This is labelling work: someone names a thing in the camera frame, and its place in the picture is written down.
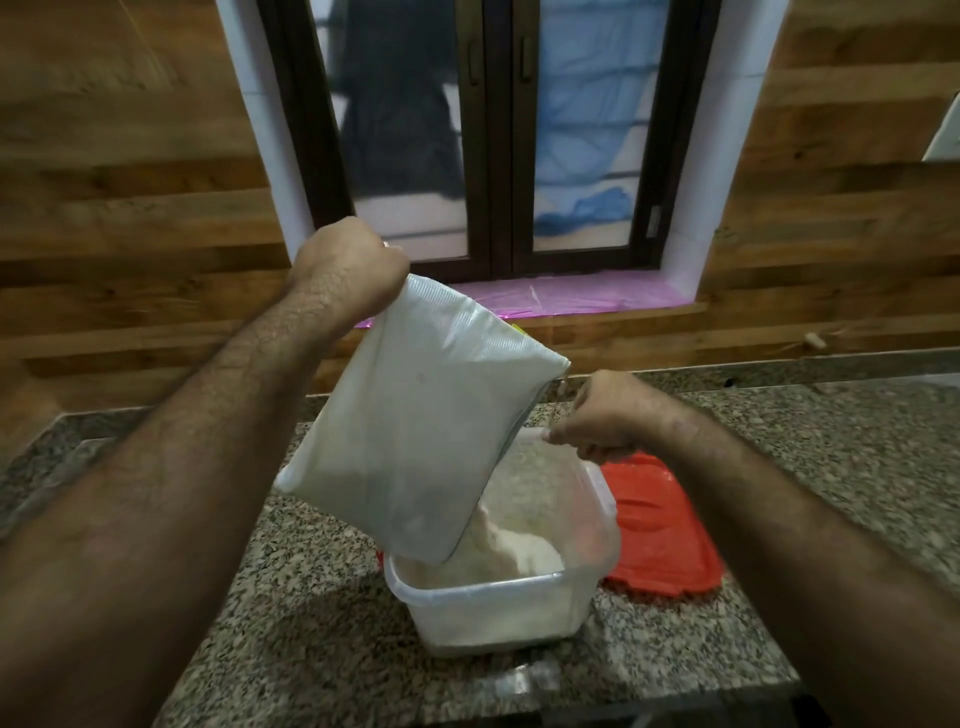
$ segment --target transparent plastic container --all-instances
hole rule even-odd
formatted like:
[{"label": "transparent plastic container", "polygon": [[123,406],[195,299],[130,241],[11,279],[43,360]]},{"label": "transparent plastic container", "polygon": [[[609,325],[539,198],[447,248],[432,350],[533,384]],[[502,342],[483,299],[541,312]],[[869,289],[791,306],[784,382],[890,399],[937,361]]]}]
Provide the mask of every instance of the transparent plastic container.
[{"label": "transparent plastic container", "polygon": [[410,610],[426,649],[440,657],[516,649],[574,634],[620,555],[616,503],[600,469],[573,448],[522,429],[480,502],[502,528],[536,533],[564,559],[541,576],[446,589],[418,589],[416,566],[386,554],[384,574]]}]

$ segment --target window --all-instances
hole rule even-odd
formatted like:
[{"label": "window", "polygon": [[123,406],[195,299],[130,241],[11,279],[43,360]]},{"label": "window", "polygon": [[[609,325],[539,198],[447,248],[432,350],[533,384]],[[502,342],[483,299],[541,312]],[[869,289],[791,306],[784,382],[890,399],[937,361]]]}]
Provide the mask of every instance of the window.
[{"label": "window", "polygon": [[446,282],[657,267],[720,0],[260,0],[314,223]]}]

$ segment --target window frame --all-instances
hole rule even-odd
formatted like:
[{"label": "window frame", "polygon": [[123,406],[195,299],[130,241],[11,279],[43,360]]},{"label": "window frame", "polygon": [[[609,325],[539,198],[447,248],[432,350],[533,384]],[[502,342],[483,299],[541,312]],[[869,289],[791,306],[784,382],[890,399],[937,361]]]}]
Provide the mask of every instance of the window frame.
[{"label": "window frame", "polygon": [[[468,254],[415,261],[444,282],[491,277],[483,0],[455,0]],[[316,228],[355,214],[309,0],[257,0],[310,215]]]},{"label": "window frame", "polygon": [[535,252],[540,0],[513,3],[514,276],[660,267],[720,4],[721,0],[670,0],[628,244],[620,248]]}]

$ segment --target wooden wall panel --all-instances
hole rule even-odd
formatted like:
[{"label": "wooden wall panel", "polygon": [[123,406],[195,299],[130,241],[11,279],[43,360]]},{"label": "wooden wall panel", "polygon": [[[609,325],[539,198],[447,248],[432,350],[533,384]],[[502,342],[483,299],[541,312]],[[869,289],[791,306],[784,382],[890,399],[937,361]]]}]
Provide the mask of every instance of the wooden wall panel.
[{"label": "wooden wall panel", "polygon": [[[528,319],[576,373],[960,346],[955,0],[794,0],[697,303]],[[0,7],[0,348],[69,410],[155,401],[289,265],[213,0]],[[314,380],[329,391],[363,336]]]},{"label": "wooden wall panel", "polygon": [[68,409],[154,400],[289,259],[214,0],[0,6],[0,352]]}]

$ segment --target dark cloth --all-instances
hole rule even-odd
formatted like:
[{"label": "dark cloth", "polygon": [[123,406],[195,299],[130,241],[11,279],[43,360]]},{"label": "dark cloth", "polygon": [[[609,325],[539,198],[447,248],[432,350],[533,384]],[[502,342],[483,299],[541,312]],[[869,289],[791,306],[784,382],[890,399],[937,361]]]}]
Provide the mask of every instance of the dark cloth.
[{"label": "dark cloth", "polygon": [[349,101],[341,144],[353,195],[462,198],[443,90],[457,83],[453,0],[337,0],[335,18],[331,87]]}]

